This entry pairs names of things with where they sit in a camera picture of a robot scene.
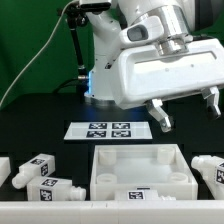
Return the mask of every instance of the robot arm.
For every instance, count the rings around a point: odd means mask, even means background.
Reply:
[[[172,122],[162,101],[202,93],[208,112],[219,117],[224,50],[218,40],[193,41],[195,0],[115,3],[127,21],[125,29],[107,12],[88,13],[96,62],[87,101],[103,105],[115,101],[122,109],[146,105],[167,132]]]

